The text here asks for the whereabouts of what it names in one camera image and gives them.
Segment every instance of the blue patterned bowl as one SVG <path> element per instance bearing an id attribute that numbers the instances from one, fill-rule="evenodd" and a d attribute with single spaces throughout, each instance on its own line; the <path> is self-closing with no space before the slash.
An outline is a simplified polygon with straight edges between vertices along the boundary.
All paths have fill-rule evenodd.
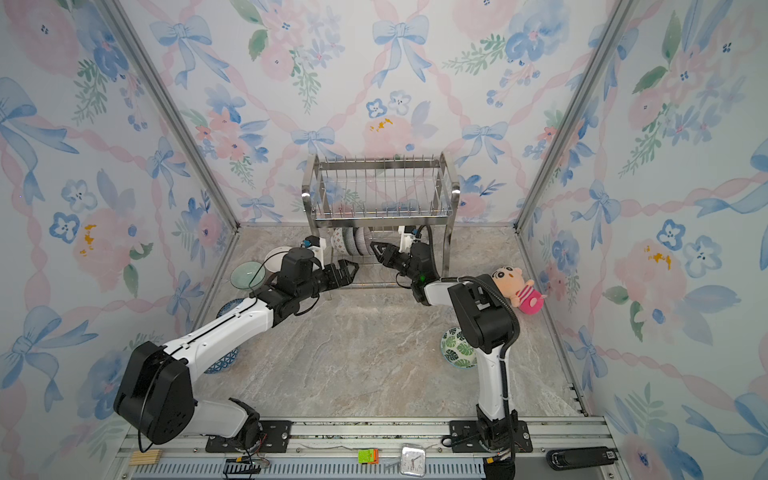
<path id="1" fill-rule="evenodd" d="M 226 305 L 221 307 L 221 310 L 219 310 L 219 313 L 216 315 L 216 318 L 222 316 L 223 314 L 232 310 L 234 307 L 240 305 L 240 302 L 242 302 L 243 300 L 245 299 L 236 298 L 235 300 L 227 302 Z M 235 363 L 235 360 L 237 360 L 238 353 L 240 353 L 240 347 L 235 347 L 234 350 L 232 350 L 225 356 L 218 359 L 213 365 L 209 366 L 208 369 L 205 371 L 205 373 L 218 373 L 230 368 L 232 364 Z"/>

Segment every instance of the green glass plate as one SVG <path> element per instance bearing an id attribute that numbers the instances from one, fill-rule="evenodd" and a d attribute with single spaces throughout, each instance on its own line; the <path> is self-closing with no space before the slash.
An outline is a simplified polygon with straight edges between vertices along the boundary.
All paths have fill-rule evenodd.
<path id="1" fill-rule="evenodd" d="M 261 268 L 261 263 L 245 262 L 232 272 L 230 282 L 237 289 L 250 290 L 261 285 L 265 275 L 266 269 Z"/>

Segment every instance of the wooden block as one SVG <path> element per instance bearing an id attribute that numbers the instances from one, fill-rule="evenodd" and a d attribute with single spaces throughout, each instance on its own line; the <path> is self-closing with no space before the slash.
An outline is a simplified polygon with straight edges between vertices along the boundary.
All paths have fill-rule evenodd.
<path id="1" fill-rule="evenodd" d="M 160 461 L 162 455 L 163 451 L 160 449 L 150 450 L 145 453 L 136 451 L 131 455 L 131 461 L 128 465 L 154 465 Z"/>

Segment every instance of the green leaf pattern bowl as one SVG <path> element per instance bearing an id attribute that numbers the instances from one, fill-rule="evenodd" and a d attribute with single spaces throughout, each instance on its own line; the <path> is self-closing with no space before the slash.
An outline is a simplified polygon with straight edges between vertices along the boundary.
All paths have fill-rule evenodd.
<path id="1" fill-rule="evenodd" d="M 455 327 L 442 334 L 440 351 L 454 367 L 471 369 L 478 364 L 475 349 L 467 343 L 460 328 Z"/>

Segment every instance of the white bowl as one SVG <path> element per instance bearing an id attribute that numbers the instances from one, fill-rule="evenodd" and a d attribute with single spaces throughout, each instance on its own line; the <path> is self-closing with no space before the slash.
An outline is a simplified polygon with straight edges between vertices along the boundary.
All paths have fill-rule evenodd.
<path id="1" fill-rule="evenodd" d="M 344 227 L 343 229 L 343 239 L 344 239 L 344 248 L 346 252 L 349 255 L 354 255 L 356 257 L 359 257 L 362 255 L 360 252 L 357 251 L 357 247 L 355 246 L 355 233 L 352 230 L 351 227 Z"/>
<path id="2" fill-rule="evenodd" d="M 357 251 L 359 251 L 361 255 L 373 255 L 373 250 L 371 250 L 371 240 L 373 240 L 371 229 L 368 227 L 360 227 L 356 230 L 355 246 L 357 247 Z"/>
<path id="3" fill-rule="evenodd" d="M 336 251 L 336 255 L 346 255 L 344 246 L 344 229 L 334 228 L 331 234 L 331 247 Z"/>
<path id="4" fill-rule="evenodd" d="M 264 257 L 264 268 L 272 273 L 279 272 L 280 267 L 283 265 L 283 257 L 286 256 L 288 250 L 292 248 L 293 247 L 277 247 L 276 249 L 270 250 L 266 257 Z"/>

